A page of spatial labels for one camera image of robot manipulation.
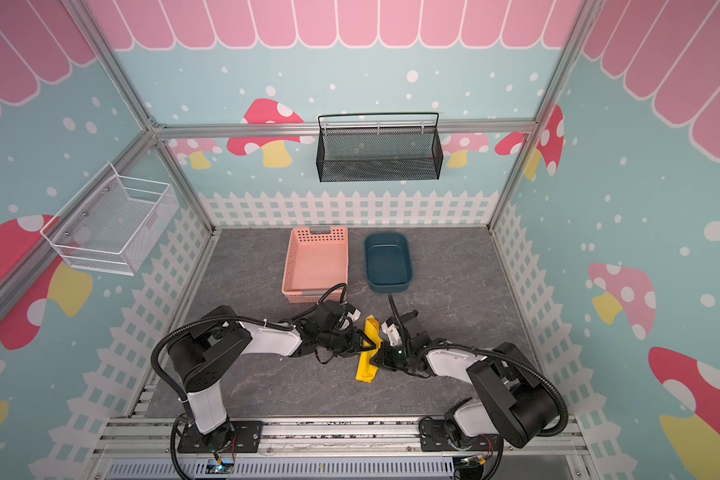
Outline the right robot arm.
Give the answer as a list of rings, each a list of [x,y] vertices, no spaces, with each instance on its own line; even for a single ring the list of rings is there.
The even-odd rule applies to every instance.
[[[447,377],[470,385],[476,396],[451,407],[443,418],[426,420],[426,441],[444,439],[453,450],[497,437],[522,448],[536,437],[564,431],[569,411],[563,395],[511,342],[481,349],[432,339],[418,312],[401,314],[388,296],[391,316],[382,324],[384,339],[371,364],[417,378]]]

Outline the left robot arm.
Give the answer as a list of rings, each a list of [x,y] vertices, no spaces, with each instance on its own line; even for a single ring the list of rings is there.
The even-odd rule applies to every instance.
[[[220,381],[240,356],[298,358],[324,349],[331,358],[346,358],[376,348],[355,325],[360,311],[346,301],[346,290],[336,284],[305,311],[273,322],[219,306],[160,339],[151,368],[176,393],[191,427],[203,436],[220,433],[231,427]]]

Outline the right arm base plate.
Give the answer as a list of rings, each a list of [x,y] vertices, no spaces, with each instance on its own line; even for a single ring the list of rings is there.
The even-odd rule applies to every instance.
[[[424,416],[419,420],[420,447],[424,452],[493,452],[502,446],[496,434],[470,436],[454,420]]]

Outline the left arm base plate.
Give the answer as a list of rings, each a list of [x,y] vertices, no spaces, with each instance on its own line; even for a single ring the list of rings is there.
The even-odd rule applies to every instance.
[[[181,454],[256,453],[262,438],[262,421],[232,420],[210,433],[202,434],[196,425],[185,427],[178,437]]]

